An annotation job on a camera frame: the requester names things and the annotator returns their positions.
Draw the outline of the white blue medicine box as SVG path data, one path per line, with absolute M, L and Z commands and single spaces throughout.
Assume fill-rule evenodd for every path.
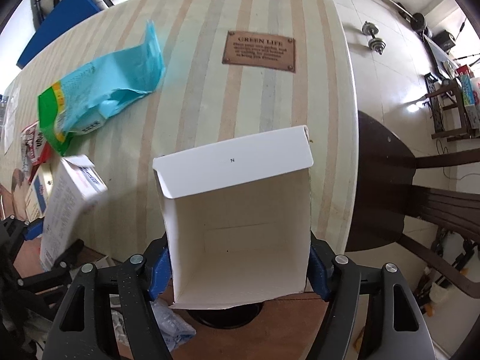
M 45 216 L 53 187 L 51 166 L 49 163 L 43 163 L 32 178 L 25 198 L 25 210 L 29 222 Z

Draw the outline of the long white medicine box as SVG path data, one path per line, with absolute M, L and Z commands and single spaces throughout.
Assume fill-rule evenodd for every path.
M 79 216 L 107 194 L 106 184 L 84 154 L 61 158 L 53 181 L 41 233 L 40 262 L 46 271 L 72 244 Z

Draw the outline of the white carton box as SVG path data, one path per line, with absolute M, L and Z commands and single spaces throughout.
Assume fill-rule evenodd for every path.
M 174 308 L 222 310 L 304 291 L 312 165 L 304 125 L 153 161 Z

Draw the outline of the blue plastic wrapper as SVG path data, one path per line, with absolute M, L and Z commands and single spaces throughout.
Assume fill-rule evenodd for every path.
M 151 303 L 151 309 L 170 352 L 195 337 L 196 330 L 170 309 L 164 300 L 157 298 Z

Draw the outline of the red white snack wrapper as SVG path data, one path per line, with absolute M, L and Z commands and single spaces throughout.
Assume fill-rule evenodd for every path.
M 51 147 L 39 122 L 25 127 L 20 133 L 20 153 L 22 158 L 22 171 L 26 176 L 35 174 L 36 169 L 50 159 Z

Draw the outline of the dark wooden chair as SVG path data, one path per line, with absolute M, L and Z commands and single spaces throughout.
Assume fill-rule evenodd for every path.
M 404 219 L 409 216 L 479 241 L 478 194 L 413 184 L 416 170 L 473 164 L 479 161 L 479 150 L 416 157 L 397 135 L 366 113 L 359 112 L 358 125 L 358 176 L 346 251 L 397 243 L 460 291 L 479 298 L 478 283 L 404 234 Z

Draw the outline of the black round lid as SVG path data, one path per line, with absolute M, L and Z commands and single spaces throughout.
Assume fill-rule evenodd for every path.
M 235 306 L 221 310 L 188 310 L 197 323 L 220 330 L 241 328 L 252 322 L 262 311 L 263 302 Z

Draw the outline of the clear plastic bag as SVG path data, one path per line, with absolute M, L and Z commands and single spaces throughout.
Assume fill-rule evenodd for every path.
M 1 96 L 1 153 L 5 155 L 14 138 L 16 111 L 20 101 L 20 84 L 14 81 Z

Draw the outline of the green and cyan plastic bag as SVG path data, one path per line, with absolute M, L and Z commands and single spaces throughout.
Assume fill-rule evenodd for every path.
M 65 155 L 75 136 L 103 127 L 124 108 L 155 92 L 164 72 L 155 25 L 149 20 L 143 43 L 96 58 L 38 95 L 44 138 Z

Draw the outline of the striped and brown table mat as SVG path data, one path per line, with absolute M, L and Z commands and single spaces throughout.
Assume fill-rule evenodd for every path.
M 360 275 L 339 263 L 356 194 L 358 113 L 352 65 L 332 0 L 130 0 L 101 11 L 53 41 L 16 77 L 20 84 L 14 138 L 1 153 L 1 180 L 22 164 L 20 133 L 38 121 L 38 95 L 86 63 L 143 43 L 154 23 L 165 72 L 151 94 L 86 135 L 65 155 L 53 148 L 53 175 L 63 157 L 86 155 L 106 196 L 77 219 L 72 242 L 120 260 L 86 263 L 58 306 L 45 359 L 117 359 L 110 295 L 120 297 L 135 359 L 169 359 L 151 309 L 144 253 L 167 236 L 152 168 L 164 155 L 238 137 L 307 127 L 313 165 L 311 233 L 334 252 L 329 315 L 311 355 L 342 359 L 352 331 L 338 312 L 356 312 Z M 228 31 L 295 39 L 295 73 L 222 63 Z

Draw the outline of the brown leather mat label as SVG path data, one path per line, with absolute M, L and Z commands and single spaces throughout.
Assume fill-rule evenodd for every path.
M 269 33 L 228 31 L 222 63 L 295 73 L 295 39 Z

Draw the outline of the blue folded mat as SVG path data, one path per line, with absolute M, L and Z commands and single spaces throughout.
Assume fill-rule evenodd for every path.
M 24 68 L 55 39 L 99 12 L 100 9 L 93 0 L 61 0 L 34 33 L 16 66 Z

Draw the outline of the chrome dumbbell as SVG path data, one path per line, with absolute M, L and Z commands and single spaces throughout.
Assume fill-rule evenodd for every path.
M 367 37 L 369 37 L 368 48 L 371 51 L 374 51 L 379 55 L 382 55 L 384 49 L 386 48 L 386 44 L 382 38 L 377 36 L 379 32 L 377 26 L 374 23 L 366 21 L 364 22 L 361 31 L 363 35 L 366 35 Z

